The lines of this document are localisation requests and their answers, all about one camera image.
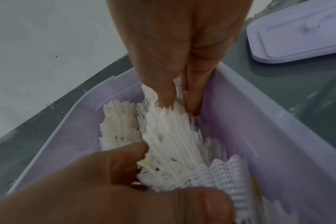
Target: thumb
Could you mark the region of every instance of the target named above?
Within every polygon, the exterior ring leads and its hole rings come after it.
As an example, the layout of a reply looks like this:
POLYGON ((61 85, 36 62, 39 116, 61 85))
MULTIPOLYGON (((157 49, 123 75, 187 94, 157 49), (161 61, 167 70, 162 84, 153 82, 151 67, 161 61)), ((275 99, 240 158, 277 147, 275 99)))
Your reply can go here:
POLYGON ((217 189, 142 194, 136 224, 230 224, 233 220, 231 200, 217 189))

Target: hand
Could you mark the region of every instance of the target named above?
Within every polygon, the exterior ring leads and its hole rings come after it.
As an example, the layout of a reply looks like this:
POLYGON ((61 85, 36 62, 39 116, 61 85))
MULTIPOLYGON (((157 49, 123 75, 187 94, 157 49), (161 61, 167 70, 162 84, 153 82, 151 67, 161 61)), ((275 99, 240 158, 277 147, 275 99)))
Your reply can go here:
POLYGON ((0 201, 0 224, 205 224, 232 222, 216 189, 152 193, 129 187, 145 143, 96 153, 0 201))
POLYGON ((173 80, 189 90, 187 108, 200 113, 216 65, 231 49, 253 0, 107 0, 131 62, 162 106, 175 99, 173 80))

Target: white wall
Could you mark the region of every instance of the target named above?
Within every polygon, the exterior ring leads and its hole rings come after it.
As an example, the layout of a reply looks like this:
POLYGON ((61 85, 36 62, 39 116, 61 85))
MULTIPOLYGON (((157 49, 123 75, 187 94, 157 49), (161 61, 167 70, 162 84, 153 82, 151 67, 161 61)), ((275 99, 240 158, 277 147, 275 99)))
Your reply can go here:
POLYGON ((125 53, 104 0, 0 0, 0 137, 125 53))

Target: gray countertop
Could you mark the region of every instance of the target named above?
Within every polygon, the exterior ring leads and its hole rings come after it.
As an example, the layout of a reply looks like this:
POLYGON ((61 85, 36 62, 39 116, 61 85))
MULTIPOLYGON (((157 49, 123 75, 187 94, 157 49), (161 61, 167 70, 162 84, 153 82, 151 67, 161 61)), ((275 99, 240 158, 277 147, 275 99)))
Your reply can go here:
MULTIPOLYGON (((246 21, 289 7, 300 0, 277 0, 246 21)), ((263 91, 336 148, 336 54, 279 65, 251 58, 246 29, 225 64, 263 91)), ((0 197, 46 142, 73 104, 103 80, 132 68, 127 56, 70 91, 0 139, 0 197)))

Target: purple lid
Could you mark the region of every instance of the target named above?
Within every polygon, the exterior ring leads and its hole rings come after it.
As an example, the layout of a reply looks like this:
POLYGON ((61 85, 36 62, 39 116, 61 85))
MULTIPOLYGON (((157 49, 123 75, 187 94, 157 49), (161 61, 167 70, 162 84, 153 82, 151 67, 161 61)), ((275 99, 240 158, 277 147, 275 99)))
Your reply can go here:
POLYGON ((311 0, 247 27, 255 60, 283 63, 336 53, 336 0, 311 0))

